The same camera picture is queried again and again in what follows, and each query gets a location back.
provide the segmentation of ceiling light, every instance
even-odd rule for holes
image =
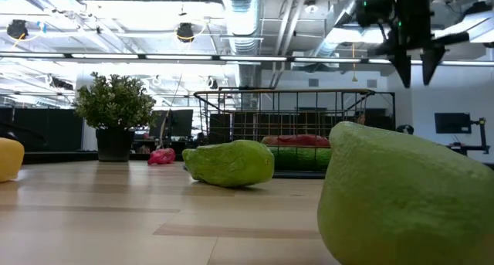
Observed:
[[[132,54],[112,54],[112,53],[74,53],[73,58],[88,58],[88,59],[138,59],[138,55]]]
[[[359,63],[360,59],[296,57],[295,62],[304,62],[304,63]]]
[[[185,56],[185,55],[146,55],[147,59],[169,59],[169,60],[211,60],[212,56]]]
[[[0,57],[63,58],[62,53],[0,53]]]
[[[369,59],[370,64],[391,64],[387,59]]]
[[[317,2],[317,0],[306,0],[304,2],[305,11],[307,14],[313,14],[313,13],[317,12],[316,2]]]
[[[488,67],[494,67],[494,61],[463,61],[463,60],[456,60],[456,61],[442,61],[441,65],[443,66],[488,66]]]
[[[60,92],[24,92],[24,91],[10,91],[10,92],[0,92],[0,95],[26,95],[26,96],[72,96],[75,95],[74,91],[61,90]]]
[[[226,61],[275,61],[283,62],[287,58],[284,56],[220,56],[219,59]]]

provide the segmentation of fluorescent light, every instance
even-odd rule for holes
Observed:
[[[261,65],[260,62],[255,61],[228,61],[226,64],[236,64],[236,65]]]
[[[449,61],[445,60],[441,62],[441,65],[444,66],[489,66],[494,67],[494,61]]]
[[[286,61],[283,56],[220,56],[219,59],[227,61]]]
[[[369,59],[370,64],[391,64],[387,59]]]
[[[169,60],[211,60],[212,56],[186,56],[186,55],[146,55],[147,59],[169,59]]]
[[[252,36],[219,36],[219,39],[264,40],[264,37],[252,37]]]
[[[63,58],[62,53],[0,53],[0,57]]]
[[[89,59],[138,59],[138,55],[131,54],[112,54],[112,53],[91,53],[91,54],[82,54],[82,53],[73,53],[73,58],[89,58]]]
[[[296,57],[295,62],[304,63],[359,63],[360,59],[323,58],[323,57]]]
[[[26,96],[73,96],[75,92],[69,90],[61,90],[60,93],[50,92],[32,92],[32,91],[4,91],[0,95],[26,95]]]

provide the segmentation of wooden table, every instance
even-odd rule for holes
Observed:
[[[316,225],[322,180],[247,189],[182,163],[26,165],[0,184],[0,264],[337,264]]]

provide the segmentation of ductwork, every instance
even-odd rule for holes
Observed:
[[[326,38],[324,38],[317,49],[312,52],[311,56],[330,57],[334,53],[334,50],[338,47],[339,44],[332,38],[331,31],[335,26],[343,25],[350,22],[356,8],[357,0],[347,0],[339,13],[334,13],[334,17],[336,17],[336,19],[327,23],[329,24],[329,28],[327,28],[328,34]]]
[[[228,34],[233,36],[252,36],[259,28],[260,0],[223,0],[226,9]],[[259,53],[257,39],[230,39],[230,47],[235,55],[252,56]],[[239,65],[239,86],[261,87],[261,66]],[[257,96],[244,95],[242,108],[257,107]]]

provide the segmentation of green leaves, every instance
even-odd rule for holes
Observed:
[[[143,83],[129,76],[110,75],[107,79],[94,72],[91,86],[77,90],[73,106],[89,126],[102,129],[130,129],[153,124],[156,101],[147,95]]]

